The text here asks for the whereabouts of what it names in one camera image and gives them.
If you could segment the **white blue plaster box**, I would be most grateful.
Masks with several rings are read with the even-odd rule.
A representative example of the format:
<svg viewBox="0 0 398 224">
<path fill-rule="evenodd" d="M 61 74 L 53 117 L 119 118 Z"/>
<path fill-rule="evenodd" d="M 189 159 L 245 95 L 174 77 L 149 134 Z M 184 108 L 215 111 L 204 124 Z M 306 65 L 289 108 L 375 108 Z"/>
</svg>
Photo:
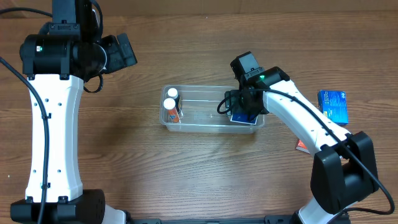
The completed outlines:
<svg viewBox="0 0 398 224">
<path fill-rule="evenodd" d="M 233 123 L 256 125 L 257 116 L 250 114 L 235 113 L 231 115 L 230 121 Z"/>
</svg>

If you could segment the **red orange small box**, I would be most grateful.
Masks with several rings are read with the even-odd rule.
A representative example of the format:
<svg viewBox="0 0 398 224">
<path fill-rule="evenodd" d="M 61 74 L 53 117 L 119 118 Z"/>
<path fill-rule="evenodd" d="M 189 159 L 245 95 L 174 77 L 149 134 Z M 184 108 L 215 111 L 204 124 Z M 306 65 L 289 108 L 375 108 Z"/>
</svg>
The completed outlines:
<svg viewBox="0 0 398 224">
<path fill-rule="evenodd" d="M 309 150 L 307 149 L 306 145 L 300 139 L 297 141 L 295 149 L 302 151 L 302 152 L 306 152 L 307 154 L 310 153 Z"/>
</svg>

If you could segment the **dark bottle white cap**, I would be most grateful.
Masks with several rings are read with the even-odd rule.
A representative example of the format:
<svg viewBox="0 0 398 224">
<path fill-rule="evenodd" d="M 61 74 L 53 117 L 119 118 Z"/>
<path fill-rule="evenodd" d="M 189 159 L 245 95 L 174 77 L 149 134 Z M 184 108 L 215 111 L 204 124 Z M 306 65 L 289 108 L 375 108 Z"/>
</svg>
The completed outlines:
<svg viewBox="0 0 398 224">
<path fill-rule="evenodd" d="M 176 88 L 170 88 L 167 91 L 167 96 L 169 98 L 174 99 L 175 101 L 175 105 L 176 105 L 176 109 L 178 113 L 181 113 L 181 101 L 180 101 L 180 95 L 178 93 L 178 90 Z"/>
</svg>

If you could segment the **orange tablet tube white cap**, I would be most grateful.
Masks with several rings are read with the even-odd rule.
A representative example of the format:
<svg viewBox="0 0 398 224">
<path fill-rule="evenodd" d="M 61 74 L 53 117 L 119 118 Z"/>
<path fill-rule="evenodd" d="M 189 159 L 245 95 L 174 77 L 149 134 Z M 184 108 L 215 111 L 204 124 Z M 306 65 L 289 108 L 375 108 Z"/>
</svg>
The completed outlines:
<svg viewBox="0 0 398 224">
<path fill-rule="evenodd" d="M 175 100 L 172 98 L 166 98 L 163 102 L 164 108 L 168 112 L 168 116 L 173 123 L 179 123 L 180 122 L 180 116 L 177 111 L 177 106 L 175 103 Z"/>
</svg>

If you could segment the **blue cardboard box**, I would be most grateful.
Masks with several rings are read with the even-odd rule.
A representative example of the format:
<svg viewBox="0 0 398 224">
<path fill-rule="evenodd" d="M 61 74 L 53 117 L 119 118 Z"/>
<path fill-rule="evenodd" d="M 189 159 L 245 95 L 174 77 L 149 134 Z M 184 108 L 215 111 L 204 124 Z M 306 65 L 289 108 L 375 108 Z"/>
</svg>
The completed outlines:
<svg viewBox="0 0 398 224">
<path fill-rule="evenodd" d="M 320 90 L 317 96 L 319 110 L 328 119 L 340 126 L 349 123 L 345 91 Z"/>
</svg>

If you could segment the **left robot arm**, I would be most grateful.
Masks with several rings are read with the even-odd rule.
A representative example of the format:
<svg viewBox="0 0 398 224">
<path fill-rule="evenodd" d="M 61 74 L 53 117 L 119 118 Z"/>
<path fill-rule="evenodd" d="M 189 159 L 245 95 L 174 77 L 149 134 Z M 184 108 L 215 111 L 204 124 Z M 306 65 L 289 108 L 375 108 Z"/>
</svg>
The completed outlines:
<svg viewBox="0 0 398 224">
<path fill-rule="evenodd" d="M 96 1 L 54 1 L 52 21 L 20 47 L 32 105 L 32 162 L 25 197 L 12 203 L 18 223 L 120 223 L 100 189 L 83 187 L 78 167 L 78 112 L 86 83 L 137 62 L 126 34 L 103 35 Z"/>
</svg>

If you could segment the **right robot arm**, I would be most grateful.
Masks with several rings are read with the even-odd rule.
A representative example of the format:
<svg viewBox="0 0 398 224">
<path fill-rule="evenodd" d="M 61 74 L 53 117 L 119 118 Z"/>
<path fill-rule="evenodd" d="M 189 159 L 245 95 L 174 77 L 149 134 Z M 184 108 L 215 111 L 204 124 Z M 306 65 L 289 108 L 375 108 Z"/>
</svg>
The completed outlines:
<svg viewBox="0 0 398 224">
<path fill-rule="evenodd" d="M 253 120 L 272 113 L 307 146 L 313 156 L 313 198 L 292 215 L 271 215 L 267 223 L 348 223 L 354 204 L 381 189 L 371 138 L 351 134 L 314 107 L 279 67 L 261 67 L 251 52 L 230 66 L 239 82 L 225 93 L 225 113 Z"/>
</svg>

